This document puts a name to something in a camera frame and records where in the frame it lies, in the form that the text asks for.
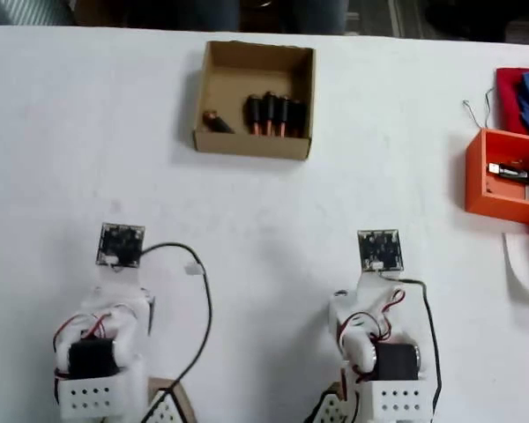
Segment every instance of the circuit board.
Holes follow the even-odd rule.
[[[403,271],[398,229],[358,231],[362,271]]]
[[[102,224],[96,264],[100,266],[139,267],[144,237],[144,226]]]

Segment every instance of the open cardboard box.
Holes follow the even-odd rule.
[[[209,41],[205,48],[194,144],[200,152],[305,160],[311,147],[314,102],[313,48],[269,46],[239,41]],[[244,104],[251,94],[287,95],[308,106],[303,137],[251,135]],[[235,134],[211,132],[205,110],[216,110]]]
[[[529,137],[504,130],[481,130],[466,149],[467,212],[529,224],[525,185],[488,172],[488,163],[529,170]]]

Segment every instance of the white surface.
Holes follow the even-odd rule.
[[[308,161],[192,150],[215,39],[317,48]],[[97,279],[102,221],[145,225],[145,245],[183,241],[205,263],[214,327],[184,381],[200,422],[303,420],[338,377],[326,305],[359,276],[355,231],[388,227],[405,275],[428,284],[436,422],[529,421],[529,300],[500,235],[521,226],[462,211],[476,129],[461,101],[483,115],[498,66],[529,67],[529,47],[1,27],[0,423],[58,415],[51,338]],[[179,250],[142,261],[155,375],[176,375],[202,337],[189,262]]]

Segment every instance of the white plastic part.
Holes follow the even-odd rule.
[[[69,372],[69,350],[83,330],[92,327],[97,317],[109,314],[102,324],[114,342],[114,359],[118,367],[128,367],[138,353],[144,353],[149,326],[150,294],[132,283],[106,281],[93,289],[82,302],[79,315],[59,334],[56,342],[56,367]]]
[[[359,385],[361,422],[429,422],[433,391],[425,381],[373,381]]]
[[[370,373],[376,364],[376,350],[370,341],[369,334],[361,326],[347,326],[342,334],[343,351],[361,372]]]
[[[327,394],[319,405],[313,423],[340,423],[347,417],[345,404],[335,394]]]
[[[141,357],[117,375],[59,381],[61,419],[117,417],[137,423],[147,406],[147,377]]]
[[[162,392],[158,392],[155,395],[153,401],[149,404],[149,408],[157,401],[160,396],[163,395]],[[157,406],[153,416],[149,418],[147,423],[186,423],[184,422],[182,416],[178,412],[173,398],[170,395],[166,395],[165,399]]]
[[[529,234],[503,234],[507,259],[515,278],[529,293]]]

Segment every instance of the orange wooden box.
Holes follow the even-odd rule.
[[[481,130],[466,148],[467,212],[529,224],[525,185],[487,171],[488,163],[529,169],[529,137],[504,130]]]

